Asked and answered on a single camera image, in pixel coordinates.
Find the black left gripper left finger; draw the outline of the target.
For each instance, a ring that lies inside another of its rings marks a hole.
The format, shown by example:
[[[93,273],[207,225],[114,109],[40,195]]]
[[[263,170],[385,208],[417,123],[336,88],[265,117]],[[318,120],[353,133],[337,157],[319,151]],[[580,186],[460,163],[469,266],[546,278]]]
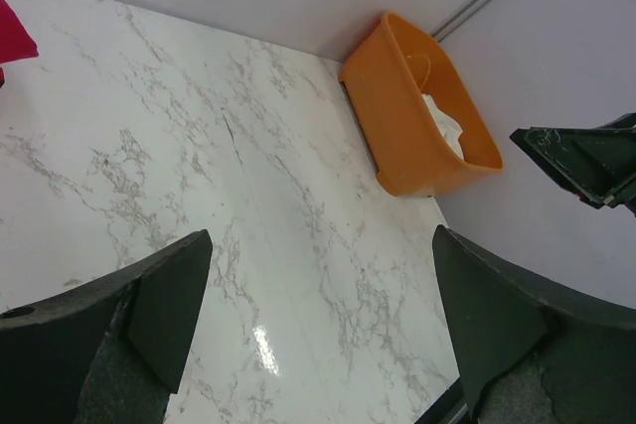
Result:
[[[161,423],[178,392],[213,244],[154,254],[1,315],[4,423]]]

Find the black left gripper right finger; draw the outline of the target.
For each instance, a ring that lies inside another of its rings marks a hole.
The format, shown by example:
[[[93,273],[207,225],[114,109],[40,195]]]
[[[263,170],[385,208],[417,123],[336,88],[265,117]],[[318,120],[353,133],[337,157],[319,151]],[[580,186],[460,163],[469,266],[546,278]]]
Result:
[[[440,225],[435,273],[472,423],[632,423],[635,312]]]

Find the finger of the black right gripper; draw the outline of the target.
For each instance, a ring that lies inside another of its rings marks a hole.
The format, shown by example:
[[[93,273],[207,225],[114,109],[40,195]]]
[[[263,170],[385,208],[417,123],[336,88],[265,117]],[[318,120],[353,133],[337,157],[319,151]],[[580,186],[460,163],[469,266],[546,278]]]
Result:
[[[531,127],[510,139],[561,189],[599,210],[635,211],[635,115],[580,128]]]

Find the cream white t shirt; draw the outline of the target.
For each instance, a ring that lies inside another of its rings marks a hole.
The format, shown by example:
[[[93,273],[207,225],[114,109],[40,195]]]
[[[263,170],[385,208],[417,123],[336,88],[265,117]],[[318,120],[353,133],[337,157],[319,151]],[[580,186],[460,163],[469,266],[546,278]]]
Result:
[[[460,124],[441,111],[430,94],[423,93],[421,97],[446,145],[457,157],[464,159],[464,153],[459,141],[463,134]]]

